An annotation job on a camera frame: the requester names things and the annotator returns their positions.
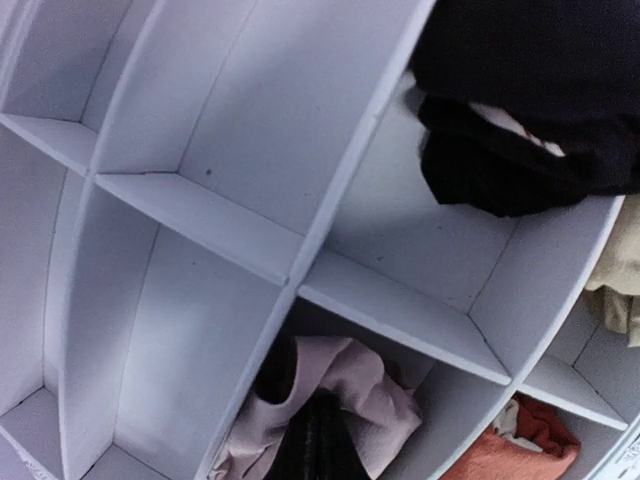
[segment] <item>shelf divider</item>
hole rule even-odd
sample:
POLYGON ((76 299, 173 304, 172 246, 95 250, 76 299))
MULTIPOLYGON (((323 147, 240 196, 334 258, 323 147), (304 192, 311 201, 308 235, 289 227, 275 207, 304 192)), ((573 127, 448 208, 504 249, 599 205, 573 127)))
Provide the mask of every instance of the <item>shelf divider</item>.
POLYGON ((500 385, 511 377, 468 316, 324 251, 300 295, 414 350, 500 385))
POLYGON ((49 155, 66 168, 85 177, 98 135, 75 122, 0 114, 0 124, 49 155))
POLYGON ((284 285, 302 237, 173 173, 98 175, 120 200, 211 252, 284 285))
POLYGON ((551 355, 540 359, 520 391, 617 430, 629 426, 575 369, 551 355))

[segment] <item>black fabric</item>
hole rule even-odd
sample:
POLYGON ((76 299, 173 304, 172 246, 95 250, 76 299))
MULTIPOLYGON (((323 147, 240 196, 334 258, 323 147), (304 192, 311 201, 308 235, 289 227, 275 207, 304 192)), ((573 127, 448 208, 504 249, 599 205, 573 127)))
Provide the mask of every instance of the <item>black fabric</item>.
POLYGON ((452 100, 427 97, 419 118, 431 131, 422 173, 442 204, 468 203, 500 217, 522 216, 573 205, 587 195, 638 188, 632 165, 620 181, 592 153, 557 157, 452 100))
POLYGON ((293 416, 265 480, 371 480, 338 397, 318 391, 293 416))
POLYGON ((371 480, 347 429, 338 397, 327 392, 318 403, 322 416, 318 480, 371 480))
POLYGON ((321 412, 310 400, 289 421, 287 431, 264 480, 317 480, 321 412))
POLYGON ((439 0, 412 59, 418 86, 539 120, 640 115, 635 0, 439 0))

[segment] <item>beige fabric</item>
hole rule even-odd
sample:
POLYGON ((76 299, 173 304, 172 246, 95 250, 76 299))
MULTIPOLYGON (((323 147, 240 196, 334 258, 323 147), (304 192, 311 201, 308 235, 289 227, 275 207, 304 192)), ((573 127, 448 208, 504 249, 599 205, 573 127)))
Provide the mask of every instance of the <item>beige fabric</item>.
POLYGON ((625 199, 586 289, 591 311, 640 347, 640 195, 625 199))
POLYGON ((608 287, 585 292, 591 312, 612 332, 629 337, 629 347, 640 347, 640 297, 622 295, 608 287))

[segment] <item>folded clothing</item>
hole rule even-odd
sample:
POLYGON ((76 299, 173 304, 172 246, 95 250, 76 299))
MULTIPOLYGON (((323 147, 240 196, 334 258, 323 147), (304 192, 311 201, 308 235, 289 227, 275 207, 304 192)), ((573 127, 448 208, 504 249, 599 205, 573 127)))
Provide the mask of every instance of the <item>folded clothing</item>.
POLYGON ((530 450, 488 427, 441 480, 557 480, 576 460, 580 442, 562 425, 552 407, 524 395, 519 404, 516 437, 537 445, 530 450))
POLYGON ((586 285, 592 291, 600 287, 609 287, 623 295, 640 295, 640 195, 624 200, 586 285))
POLYGON ((607 329, 627 335, 629 348, 640 347, 640 296, 623 295, 609 287, 587 290, 582 296, 607 329))
POLYGON ((640 195, 628 196, 583 293, 611 331, 640 347, 640 195))
POLYGON ((426 92, 516 118, 640 115, 640 5, 439 0, 412 69, 426 92))
POLYGON ((340 399, 360 459, 373 479, 420 425, 413 397, 385 373, 380 356, 360 342, 338 337, 296 337, 294 342, 295 373, 288 395, 274 403, 256 389, 249 394, 209 478, 264 478, 287 423, 320 388, 340 399))
POLYGON ((493 433, 532 452, 542 452, 542 448, 535 443, 517 436, 519 412, 520 404, 512 398, 491 423, 493 433))
POLYGON ((599 168, 593 156, 560 158, 468 105, 428 96, 419 118, 431 132, 422 173, 441 204, 468 203, 515 217, 573 205, 609 187, 593 175, 599 168))

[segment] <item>cubby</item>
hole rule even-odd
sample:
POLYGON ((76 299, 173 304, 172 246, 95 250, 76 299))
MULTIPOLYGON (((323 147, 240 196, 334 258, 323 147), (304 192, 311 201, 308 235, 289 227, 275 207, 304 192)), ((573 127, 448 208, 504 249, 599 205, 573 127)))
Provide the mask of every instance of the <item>cubby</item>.
POLYGON ((0 127, 0 431, 61 478, 62 299, 82 178, 0 127))
POLYGON ((17 4, 5 33, 15 48, 5 50, 0 123, 85 176, 116 84, 154 3, 17 4))
POLYGON ((0 2, 0 435, 32 471, 204 480, 280 331, 408 365, 384 480, 517 391, 583 441, 569 480, 627 442, 640 354, 576 304, 622 199, 437 204, 405 72, 433 4, 0 2))

